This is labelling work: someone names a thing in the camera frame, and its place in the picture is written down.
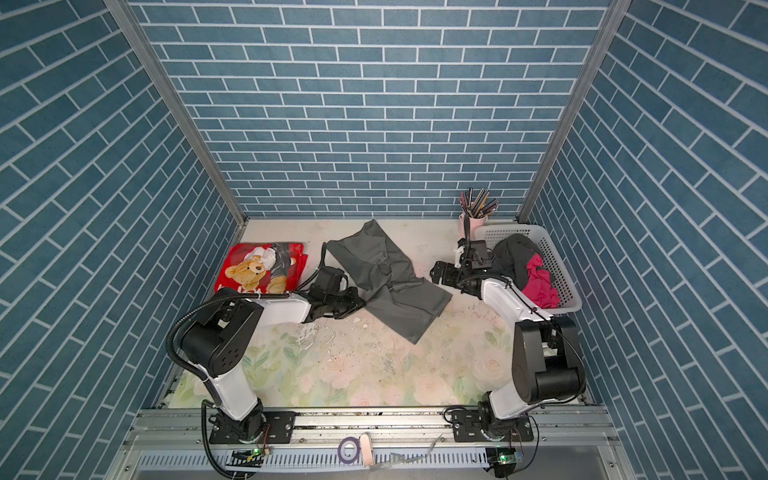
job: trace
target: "white laundry basket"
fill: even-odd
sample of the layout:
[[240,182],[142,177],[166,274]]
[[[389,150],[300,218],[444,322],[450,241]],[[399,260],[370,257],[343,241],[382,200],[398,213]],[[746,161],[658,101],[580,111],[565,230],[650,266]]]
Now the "white laundry basket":
[[523,225],[510,223],[506,225],[484,225],[475,230],[476,240],[485,240],[488,248],[493,249],[497,243],[509,237],[513,233],[522,233],[536,243],[541,250],[544,268],[549,270],[549,278],[552,286],[558,289],[560,304],[558,308],[548,308],[553,315],[576,312],[581,309],[581,297],[576,291],[574,281],[565,268],[563,259],[560,258],[558,249],[554,247],[549,232],[538,225]]

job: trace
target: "gray pants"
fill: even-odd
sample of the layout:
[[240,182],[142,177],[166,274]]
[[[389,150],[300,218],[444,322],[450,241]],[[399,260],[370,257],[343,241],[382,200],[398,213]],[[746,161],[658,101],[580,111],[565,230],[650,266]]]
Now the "gray pants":
[[411,260],[387,237],[375,220],[328,251],[365,290],[366,308],[411,343],[417,343],[448,302],[451,294],[416,276]]

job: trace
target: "blue brick wall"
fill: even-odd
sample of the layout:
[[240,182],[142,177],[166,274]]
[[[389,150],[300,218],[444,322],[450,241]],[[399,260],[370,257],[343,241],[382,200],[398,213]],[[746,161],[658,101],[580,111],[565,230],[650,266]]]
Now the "blue brick wall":
[[0,3],[0,478],[103,475],[233,221],[101,0]]
[[767,26],[634,0],[535,209],[641,478],[768,478]]
[[449,217],[517,212],[608,0],[258,3],[131,1],[245,211]]

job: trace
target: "red folded cloth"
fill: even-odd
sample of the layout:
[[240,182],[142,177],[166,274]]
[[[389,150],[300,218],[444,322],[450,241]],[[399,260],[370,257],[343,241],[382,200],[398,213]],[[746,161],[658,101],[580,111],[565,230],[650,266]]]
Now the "red folded cloth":
[[560,297],[549,280],[549,270],[543,266],[544,261],[538,253],[531,257],[525,266],[528,269],[528,285],[523,289],[523,295],[541,308],[556,308],[560,305]]

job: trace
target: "pen holder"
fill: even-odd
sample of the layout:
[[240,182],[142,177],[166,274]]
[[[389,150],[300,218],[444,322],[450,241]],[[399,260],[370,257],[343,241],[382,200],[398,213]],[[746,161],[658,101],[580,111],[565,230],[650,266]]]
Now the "pen holder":
[[[485,225],[485,222],[488,221],[488,216],[485,216],[483,218],[469,218],[469,239],[474,240],[475,239],[475,230],[478,229],[478,227],[482,227]],[[458,235],[460,237],[464,237],[464,214],[461,214],[458,216]]]

